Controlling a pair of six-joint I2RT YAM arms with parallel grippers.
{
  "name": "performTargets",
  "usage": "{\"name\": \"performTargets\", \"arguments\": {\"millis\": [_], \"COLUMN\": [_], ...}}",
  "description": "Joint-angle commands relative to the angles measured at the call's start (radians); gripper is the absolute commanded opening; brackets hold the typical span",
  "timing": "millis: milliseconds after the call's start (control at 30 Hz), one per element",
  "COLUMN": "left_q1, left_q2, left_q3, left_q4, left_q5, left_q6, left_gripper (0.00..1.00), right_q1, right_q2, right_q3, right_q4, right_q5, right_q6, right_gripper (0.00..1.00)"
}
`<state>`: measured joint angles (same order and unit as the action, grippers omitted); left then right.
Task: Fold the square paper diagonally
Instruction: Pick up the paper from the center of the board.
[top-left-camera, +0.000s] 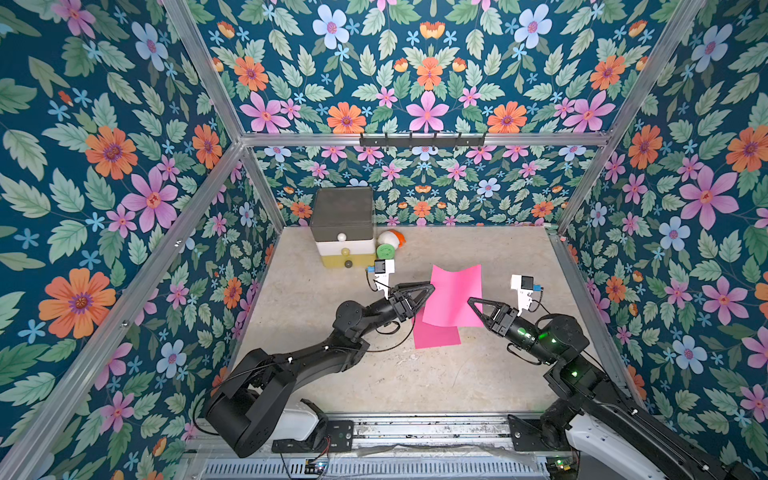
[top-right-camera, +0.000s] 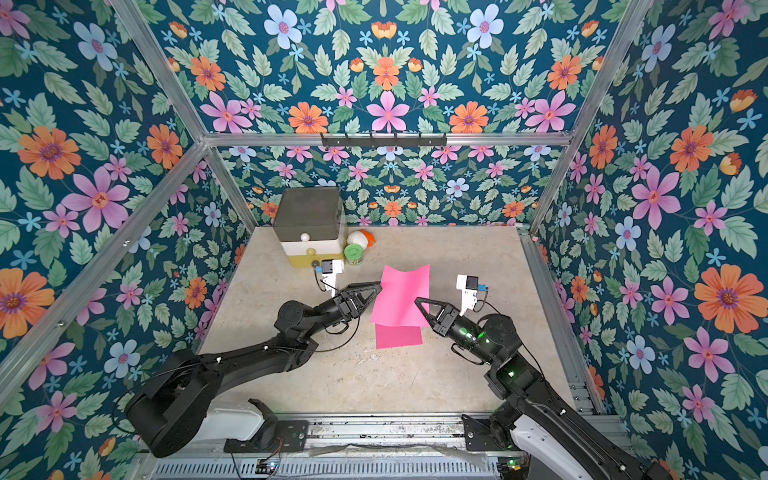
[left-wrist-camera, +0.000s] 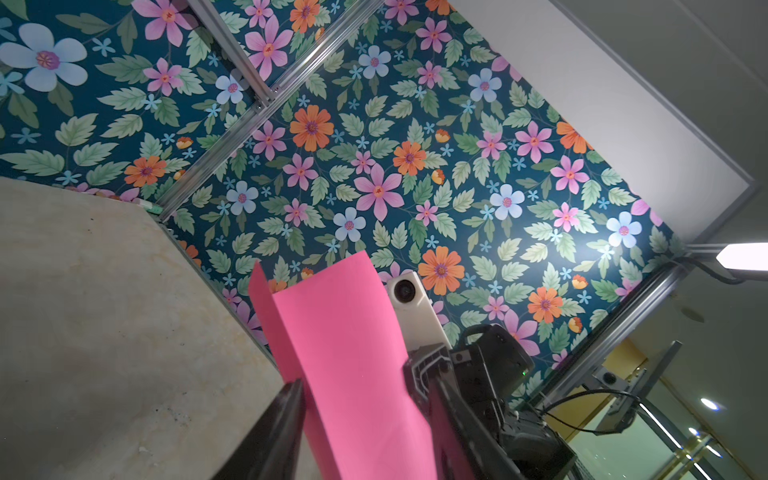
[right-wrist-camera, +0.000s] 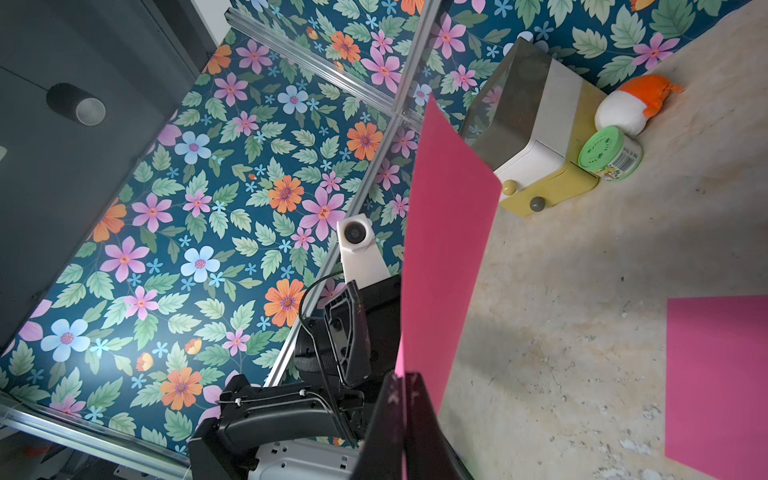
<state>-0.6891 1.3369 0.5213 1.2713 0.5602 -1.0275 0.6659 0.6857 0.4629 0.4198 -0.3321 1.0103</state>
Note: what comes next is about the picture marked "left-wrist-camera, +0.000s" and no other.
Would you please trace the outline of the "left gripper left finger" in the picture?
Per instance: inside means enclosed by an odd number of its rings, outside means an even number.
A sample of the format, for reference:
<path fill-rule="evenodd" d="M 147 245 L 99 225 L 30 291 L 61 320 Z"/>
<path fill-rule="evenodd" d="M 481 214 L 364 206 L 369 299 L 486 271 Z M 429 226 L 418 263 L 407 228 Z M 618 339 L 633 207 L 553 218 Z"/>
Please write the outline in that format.
<path fill-rule="evenodd" d="M 295 479 L 304 421 L 304 386 L 297 379 L 282 387 L 212 479 Z"/>

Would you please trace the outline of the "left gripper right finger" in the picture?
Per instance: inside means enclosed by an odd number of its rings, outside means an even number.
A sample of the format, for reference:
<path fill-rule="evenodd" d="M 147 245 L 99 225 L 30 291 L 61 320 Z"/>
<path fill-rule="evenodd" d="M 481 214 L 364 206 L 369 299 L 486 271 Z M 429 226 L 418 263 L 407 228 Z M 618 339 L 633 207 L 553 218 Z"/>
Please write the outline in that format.
<path fill-rule="evenodd" d="M 411 351 L 403 373 L 408 394 L 431 429 L 439 479 L 524 477 L 463 399 L 447 348 Z"/>

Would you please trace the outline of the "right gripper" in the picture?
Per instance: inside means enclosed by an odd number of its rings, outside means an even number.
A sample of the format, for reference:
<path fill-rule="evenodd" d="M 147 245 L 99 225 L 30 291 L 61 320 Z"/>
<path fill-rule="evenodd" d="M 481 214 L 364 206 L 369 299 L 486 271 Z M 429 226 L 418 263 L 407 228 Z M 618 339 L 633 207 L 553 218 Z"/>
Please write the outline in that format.
<path fill-rule="evenodd" d="M 538 413 L 508 405 L 534 368 L 522 344 L 498 324 L 478 324 L 460 334 L 451 358 L 462 398 L 523 477 L 565 479 L 573 450 Z"/>

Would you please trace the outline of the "pink square paper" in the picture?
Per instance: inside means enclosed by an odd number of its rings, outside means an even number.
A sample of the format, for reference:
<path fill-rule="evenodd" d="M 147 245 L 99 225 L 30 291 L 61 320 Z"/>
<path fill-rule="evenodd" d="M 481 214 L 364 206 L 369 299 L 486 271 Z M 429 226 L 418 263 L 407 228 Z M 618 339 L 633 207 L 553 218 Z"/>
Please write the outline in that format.
<path fill-rule="evenodd" d="M 282 378 L 303 384 L 324 478 L 474 478 L 449 421 L 432 428 L 407 391 L 401 328 L 367 254 L 277 293 L 256 264 L 248 292 Z"/>

